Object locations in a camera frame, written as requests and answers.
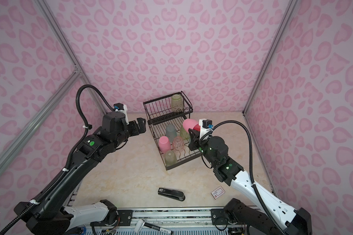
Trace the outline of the yellow-green clear cup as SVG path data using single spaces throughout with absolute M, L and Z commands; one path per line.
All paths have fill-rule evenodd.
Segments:
M 182 126 L 180 129 L 180 137 L 184 140 L 184 141 L 190 141 L 190 135 L 189 133 L 184 129 L 184 127 Z

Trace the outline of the opaque pink cup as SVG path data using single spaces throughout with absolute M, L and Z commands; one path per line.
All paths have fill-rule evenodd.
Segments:
M 189 132 L 189 130 L 196 130 L 198 132 L 200 132 L 201 127 L 199 126 L 199 122 L 191 119 L 191 118 L 187 118 L 183 121 L 183 128 L 186 132 Z
M 158 146 L 161 153 L 166 153 L 171 150 L 171 144 L 167 136 L 162 136 L 159 138 Z

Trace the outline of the clear pink plastic cup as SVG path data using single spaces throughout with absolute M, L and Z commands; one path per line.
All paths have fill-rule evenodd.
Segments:
M 172 141 L 174 151 L 181 152 L 184 150 L 184 140 L 180 136 L 176 136 Z

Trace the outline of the yellow-green cup front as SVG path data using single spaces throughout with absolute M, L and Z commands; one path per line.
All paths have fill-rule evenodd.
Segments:
M 177 157 L 174 151 L 169 150 L 165 153 L 165 163 L 167 166 L 172 166 L 177 163 Z

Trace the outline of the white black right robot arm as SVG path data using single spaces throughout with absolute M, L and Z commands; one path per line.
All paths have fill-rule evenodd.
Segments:
M 283 202 L 256 181 L 250 174 L 228 155 L 228 146 L 218 136 L 201 140 L 201 133 L 189 129 L 189 148 L 198 150 L 211 164 L 213 173 L 220 182 L 246 196 L 257 209 L 253 209 L 238 199 L 231 199 L 224 207 L 224 215 L 229 223 L 244 223 L 266 235 L 311 235 L 311 215 L 303 208 Z

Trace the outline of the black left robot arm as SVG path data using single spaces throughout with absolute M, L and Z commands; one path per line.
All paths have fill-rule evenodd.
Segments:
M 116 207 L 101 200 L 82 209 L 63 204 L 83 178 L 110 153 L 120 150 L 129 137 L 146 132 L 146 120 L 127 122 L 122 112 L 110 112 L 103 117 L 102 125 L 91 135 L 83 137 L 67 158 L 65 167 L 35 199 L 20 202 L 15 208 L 16 218 L 34 235 L 62 235 L 90 222 L 116 221 Z

